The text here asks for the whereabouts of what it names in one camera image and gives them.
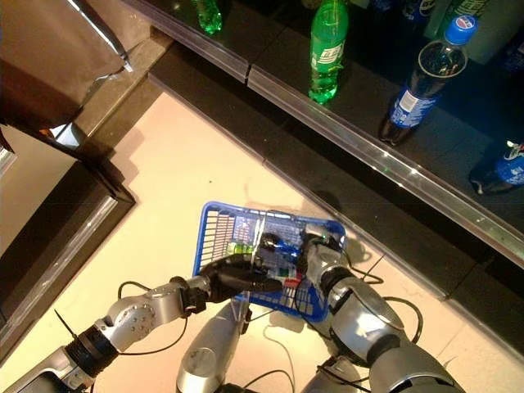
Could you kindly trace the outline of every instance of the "wire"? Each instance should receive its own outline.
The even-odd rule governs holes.
[[[149,350],[148,352],[124,352],[121,355],[123,356],[153,355],[153,354],[158,354],[159,352],[162,352],[163,350],[168,350],[169,348],[177,344],[180,340],[182,340],[183,335],[186,333],[186,328],[187,328],[187,318],[186,318],[186,322],[183,325],[183,330],[182,330],[182,333],[180,333],[180,336],[174,342],[169,344],[168,346],[165,346],[164,348],[160,348],[159,350]]]
[[[380,262],[382,260],[382,258],[384,258],[384,255],[377,262],[375,262],[375,264],[367,272],[364,272],[363,270],[357,269],[355,266],[353,266],[353,262],[351,261],[351,258],[348,255],[346,249],[344,249],[344,248],[341,248],[341,249],[342,249],[342,254],[344,255],[344,258],[346,258],[347,263],[350,266],[350,269],[354,270],[357,273],[363,274],[363,277],[361,278],[362,281],[364,281],[364,279],[366,277],[370,277],[370,278],[374,278],[375,281],[366,281],[366,283],[369,284],[369,285],[376,285],[376,284],[383,284],[384,283],[384,280],[382,278],[380,278],[378,276],[375,276],[374,274],[370,273],[371,270],[375,266],[377,266],[378,262]]]
[[[304,281],[305,278],[302,278],[300,280],[300,282],[298,283],[298,285],[296,286],[296,289],[295,289],[295,295],[293,296],[293,305],[295,306],[295,309],[296,309],[296,312],[302,317],[302,319],[304,319],[304,321],[308,324],[308,326],[310,328],[312,328],[313,330],[315,330],[322,338],[325,338],[326,340],[331,340],[331,337],[329,336],[326,336],[325,334],[323,334],[322,332],[320,332],[310,321],[307,320],[307,318],[305,317],[305,315],[303,315],[301,313],[301,311],[298,309],[298,305],[296,304],[296,295],[298,294],[298,290],[300,288],[300,285],[302,285],[303,281]]]
[[[292,379],[293,379],[293,384],[295,384],[296,383],[295,367],[293,367],[293,360],[291,360],[291,354],[289,353],[289,350],[286,348],[286,346],[283,343],[281,343],[280,341],[275,340],[274,338],[271,338],[270,336],[268,336],[268,333],[266,332],[268,330],[268,328],[275,328],[275,326],[274,325],[268,325],[268,326],[264,327],[264,330],[262,331],[262,335],[264,336],[264,338],[266,340],[270,340],[270,341],[274,342],[275,344],[280,345],[286,351],[287,359],[289,360],[289,365],[291,367],[291,376],[292,376]]]
[[[417,344],[418,340],[420,340],[420,336],[422,335],[422,328],[424,327],[424,317],[422,316],[422,312],[416,305],[411,303],[409,300],[402,299],[400,297],[395,296],[384,296],[384,300],[389,301],[397,301],[399,303],[404,303],[405,305],[408,305],[411,307],[411,309],[415,312],[417,315],[417,331],[415,332],[415,335],[413,336],[413,339],[411,340],[412,343]]]
[[[56,316],[58,317],[58,319],[60,319],[60,322],[62,322],[62,324],[65,326],[65,328],[67,329],[67,331],[70,333],[71,336],[73,336],[74,339],[78,338],[78,336],[75,334],[75,332],[73,332],[73,329],[71,329],[69,327],[69,325],[67,324],[67,322],[61,317],[60,314],[58,314],[58,311],[56,311],[55,309],[55,314]]]
[[[122,299],[122,289],[124,289],[124,287],[126,285],[134,285],[135,287],[139,287],[141,289],[143,289],[144,291],[150,291],[151,288],[148,288],[146,287],[145,285],[142,285],[140,282],[136,282],[136,281],[126,281],[126,282],[122,282],[120,284],[120,286],[118,287],[118,298],[119,299]]]
[[[271,314],[271,313],[274,313],[275,311],[276,311],[275,309],[272,309],[271,311],[268,311],[267,313],[263,313],[262,315],[257,315],[256,317],[250,319],[250,320],[247,321],[247,322],[251,323],[251,322],[253,322],[253,321],[256,321],[257,319],[260,319],[260,318],[265,317],[266,315],[269,315],[269,314]]]
[[[246,385],[244,385],[243,389],[244,391],[246,391],[246,389],[253,385],[255,382],[259,381],[260,379],[264,378],[264,377],[267,377],[268,375],[271,375],[271,374],[275,374],[275,373],[282,373],[284,375],[286,375],[287,379],[289,380],[289,383],[291,384],[291,391],[293,393],[295,393],[295,384],[293,383],[292,379],[291,379],[291,376],[289,375],[289,373],[285,370],[271,370],[271,371],[268,371],[262,375],[259,375],[257,378],[253,379],[252,381],[248,382]]]
[[[357,385],[357,382],[367,381],[369,379],[369,377],[361,378],[361,379],[358,379],[357,381],[348,381],[348,380],[344,379],[343,377],[339,377],[338,375],[336,375],[333,371],[331,371],[329,368],[327,368],[324,365],[317,366],[317,368],[319,370],[321,370],[323,373],[326,373],[327,375],[337,379],[342,385],[349,385],[349,386],[354,387],[355,389],[359,389],[360,391],[365,391],[366,393],[371,393],[371,391],[369,389],[366,389],[365,387],[363,387],[361,385]]]

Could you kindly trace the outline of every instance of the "blue plastic basket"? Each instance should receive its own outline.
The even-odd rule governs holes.
[[[274,233],[287,244],[300,248],[301,234],[306,224],[321,225],[329,232],[338,235],[341,241],[346,235],[344,227],[337,221],[208,202],[202,210],[193,275],[198,274],[202,266],[226,256],[230,242],[254,245],[261,225],[264,225],[263,232]],[[263,255],[263,258],[264,264],[273,267],[286,268],[291,263],[279,254],[268,252]],[[312,322],[320,322],[328,314],[328,307],[322,294],[307,278],[297,288],[284,287],[280,292],[252,292],[250,302],[294,316],[302,314]]]

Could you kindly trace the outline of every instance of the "pepsi bottle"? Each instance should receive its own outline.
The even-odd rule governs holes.
[[[524,184],[524,143],[508,142],[508,147],[503,157],[481,162],[469,174],[477,194],[502,194]]]
[[[459,16],[449,25],[445,39],[433,41],[420,51],[415,70],[382,122],[378,133],[381,141],[396,145],[417,128],[444,86],[466,68],[464,46],[477,27],[473,16]]]

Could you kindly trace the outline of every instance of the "soda bottle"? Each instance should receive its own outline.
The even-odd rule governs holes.
[[[490,0],[453,0],[445,10],[437,37],[444,37],[445,30],[453,18],[459,15],[471,15],[479,19]]]
[[[311,27],[309,97],[320,104],[331,100],[337,92],[348,26],[346,2],[324,0]]]
[[[524,143],[508,142],[508,147],[503,157],[481,162],[469,174],[477,194],[501,194],[524,184]]]
[[[209,35],[222,29],[222,15],[215,0],[192,0],[200,27]]]
[[[425,25],[436,0],[404,0],[402,15],[410,22]]]
[[[415,70],[382,123],[381,141],[396,145],[420,124],[445,84],[466,68],[464,45],[476,30],[473,16],[459,16],[449,25],[444,40],[432,41],[420,51]]]

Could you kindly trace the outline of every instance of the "white floor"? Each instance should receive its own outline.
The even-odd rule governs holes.
[[[105,244],[64,290],[52,308],[61,312],[76,332],[102,317],[116,299],[125,280],[154,287],[174,275],[188,277],[194,259],[202,206],[223,201],[239,206],[286,210],[300,215],[327,217],[327,213],[262,164],[247,155],[173,98],[163,94],[117,146],[113,162],[126,177],[138,204]],[[386,255],[364,245],[356,235],[355,259],[363,269],[385,283],[375,288],[384,296],[399,296],[419,306],[424,318],[420,346],[447,364],[467,392],[521,392],[524,368],[492,342],[401,273]],[[133,294],[129,288],[126,294]],[[178,365],[199,328],[221,305],[189,319],[186,336],[171,350],[143,357],[120,357],[97,379],[96,392],[175,392]],[[403,305],[394,305],[409,335],[416,318]],[[0,391],[45,357],[70,341],[52,308],[36,324],[17,351],[0,369]],[[262,313],[260,307],[254,314]],[[278,327],[281,314],[273,313],[250,326],[242,337],[228,373],[228,381],[242,385],[274,368],[291,370],[285,350],[267,337],[280,341],[290,353],[297,391],[314,375],[315,366],[328,353],[322,340],[300,320],[300,333]],[[155,330],[132,350],[151,350],[178,336],[183,321]],[[359,369],[360,375],[367,371]],[[291,391],[282,375],[272,375],[251,388],[258,391]]]

